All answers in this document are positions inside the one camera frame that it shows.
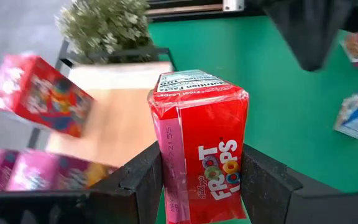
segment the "red cereal box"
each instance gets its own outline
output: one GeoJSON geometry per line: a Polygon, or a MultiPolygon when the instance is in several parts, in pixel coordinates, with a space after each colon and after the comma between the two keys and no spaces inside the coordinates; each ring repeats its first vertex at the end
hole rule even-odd
{"type": "Polygon", "coordinates": [[[164,73],[149,96],[167,223],[246,218],[240,193],[248,93],[200,70],[164,73]]]}
{"type": "Polygon", "coordinates": [[[37,55],[8,55],[0,68],[0,110],[80,137],[93,99],[37,55]]]}

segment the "nutrition facts label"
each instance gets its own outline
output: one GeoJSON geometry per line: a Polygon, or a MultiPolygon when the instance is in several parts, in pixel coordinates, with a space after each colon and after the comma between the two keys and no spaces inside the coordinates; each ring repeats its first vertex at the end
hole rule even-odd
{"type": "Polygon", "coordinates": [[[227,83],[220,78],[201,70],[188,70],[162,75],[157,92],[192,90],[225,84],[227,83]]]}

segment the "green table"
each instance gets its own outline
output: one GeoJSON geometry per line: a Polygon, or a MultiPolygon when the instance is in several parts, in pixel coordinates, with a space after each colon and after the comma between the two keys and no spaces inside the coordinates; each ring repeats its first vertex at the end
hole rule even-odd
{"type": "Polygon", "coordinates": [[[358,191],[358,140],[333,131],[342,100],[358,90],[358,69],[338,44],[345,32],[326,66],[310,73],[268,17],[158,23],[150,30],[179,70],[205,70],[249,92],[246,144],[334,188],[358,191]]]}

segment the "wooden board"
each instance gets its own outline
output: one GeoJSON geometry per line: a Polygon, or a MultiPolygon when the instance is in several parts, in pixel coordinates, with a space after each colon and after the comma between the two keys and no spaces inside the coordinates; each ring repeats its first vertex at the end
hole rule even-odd
{"type": "Polygon", "coordinates": [[[151,64],[73,69],[69,78],[94,97],[96,103],[82,138],[53,132],[47,151],[119,167],[155,142],[147,95],[159,74],[169,72],[171,66],[151,64]],[[142,73],[148,75],[147,81],[142,73]]]}

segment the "green plant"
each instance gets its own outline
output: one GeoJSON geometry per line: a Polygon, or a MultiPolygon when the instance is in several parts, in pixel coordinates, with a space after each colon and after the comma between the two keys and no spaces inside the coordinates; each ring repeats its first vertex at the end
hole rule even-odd
{"type": "Polygon", "coordinates": [[[141,62],[150,56],[94,59],[88,55],[151,45],[148,7],[146,0],[76,0],[62,8],[57,24],[82,63],[141,62]]]}

